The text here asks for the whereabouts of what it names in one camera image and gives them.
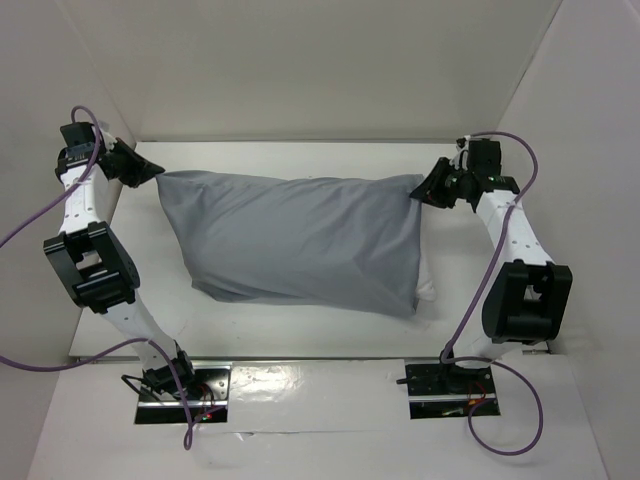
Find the white pillow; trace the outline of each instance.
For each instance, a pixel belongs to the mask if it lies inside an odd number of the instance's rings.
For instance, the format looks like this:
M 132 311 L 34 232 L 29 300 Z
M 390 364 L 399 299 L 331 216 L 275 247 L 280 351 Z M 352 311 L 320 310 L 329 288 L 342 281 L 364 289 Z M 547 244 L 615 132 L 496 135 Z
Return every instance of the white pillow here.
M 418 268 L 418 284 L 416 285 L 416 297 L 420 300 L 433 302 L 436 299 L 436 289 L 433 287 L 431 271 L 427 262 L 427 227 L 425 206 L 422 206 L 422 217 L 420 219 L 420 264 Z

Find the gray pillow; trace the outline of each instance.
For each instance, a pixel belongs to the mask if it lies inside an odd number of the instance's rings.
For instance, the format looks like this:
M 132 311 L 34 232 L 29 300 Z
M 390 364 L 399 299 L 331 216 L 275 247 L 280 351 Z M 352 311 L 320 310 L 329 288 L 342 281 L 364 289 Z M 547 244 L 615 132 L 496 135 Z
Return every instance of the gray pillow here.
M 279 180 L 156 177 L 192 286 L 223 302 L 415 313 L 422 175 Z

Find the white floor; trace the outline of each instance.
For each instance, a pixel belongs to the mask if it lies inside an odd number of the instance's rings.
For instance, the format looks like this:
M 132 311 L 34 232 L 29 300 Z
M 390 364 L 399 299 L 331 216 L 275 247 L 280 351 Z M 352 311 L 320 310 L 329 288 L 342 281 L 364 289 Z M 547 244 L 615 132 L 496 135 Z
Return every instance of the white floor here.
M 119 377 L 139 367 L 108 364 L 60 375 L 29 479 L 605 479 L 567 359 L 507 361 L 545 407 L 542 439 L 521 457 L 482 450 L 466 419 L 410 420 L 400 360 L 236 364 L 229 422 L 198 428 L 185 452 L 183 425 L 133 424 L 136 398 Z M 502 416 L 477 429 L 521 448 L 536 429 L 533 398 L 510 374 L 494 378 Z
M 137 151 L 168 171 L 200 169 L 278 178 L 384 178 L 428 174 L 453 145 L 366 143 L 140 143 Z M 438 299 L 400 320 L 318 306 L 218 303 L 191 288 L 155 182 L 123 189 L 112 227 L 136 263 L 141 296 L 160 326 L 193 357 L 436 356 L 459 322 L 489 261 L 488 234 L 470 207 L 426 208 L 427 245 Z M 70 354 L 121 341 L 88 309 Z M 122 351 L 117 355 L 133 355 Z

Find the metal base plate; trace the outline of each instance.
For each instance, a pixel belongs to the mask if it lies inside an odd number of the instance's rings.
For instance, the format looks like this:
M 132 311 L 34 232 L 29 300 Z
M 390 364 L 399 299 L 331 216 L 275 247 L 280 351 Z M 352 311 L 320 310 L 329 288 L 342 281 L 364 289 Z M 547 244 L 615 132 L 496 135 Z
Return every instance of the metal base plate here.
M 230 363 L 212 363 L 212 362 L 194 362 L 196 385 L 206 386 L 213 392 L 213 401 L 210 395 L 205 395 L 208 389 L 204 388 L 202 395 L 189 398 L 189 407 L 191 416 L 213 408 L 214 406 L 222 406 L 224 408 L 217 410 L 202 419 L 202 423 L 226 423 L 228 413 L 229 399 L 229 383 L 231 380 Z M 136 425 L 157 425 L 157 424 L 176 424 L 186 423 L 182 403 L 164 393 L 159 396 L 161 401 L 142 394 L 138 398 L 138 406 L 136 409 L 135 424 Z
M 500 415 L 500 407 L 489 367 L 459 370 L 443 381 L 437 360 L 405 365 L 405 383 L 412 419 L 465 417 L 469 409 L 483 401 L 474 416 Z

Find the robotic arm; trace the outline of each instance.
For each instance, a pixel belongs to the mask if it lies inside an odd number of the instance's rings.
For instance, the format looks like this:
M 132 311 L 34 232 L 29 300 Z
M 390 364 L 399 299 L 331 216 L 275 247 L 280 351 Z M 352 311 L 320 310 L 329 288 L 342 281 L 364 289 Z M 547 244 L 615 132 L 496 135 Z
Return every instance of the robotic arm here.
M 60 128 L 67 147 L 58 157 L 56 175 L 71 188 L 87 167 L 95 145 L 88 122 Z M 109 225 L 103 221 L 108 181 L 119 179 L 136 188 L 164 169 L 136 154 L 122 140 L 102 132 L 97 162 L 85 181 L 67 198 L 58 236 L 44 242 L 44 251 L 71 299 L 89 307 L 127 338 L 154 340 L 172 359 L 187 388 L 194 370 L 187 354 L 155 322 L 138 294 L 138 271 Z M 147 343 L 132 345 L 143 364 L 145 384 L 157 392 L 176 393 L 164 359 Z
M 495 247 L 507 209 L 520 190 L 512 177 L 501 175 L 499 142 L 462 138 L 457 144 L 458 155 L 451 160 L 440 158 L 411 197 L 437 208 L 453 208 L 457 199 L 466 200 Z M 540 246 L 522 205 L 516 205 L 493 284 L 482 303 L 482 321 L 469 324 L 455 356 L 498 359 L 519 345 L 556 338 L 571 282 L 569 267 L 553 262 Z

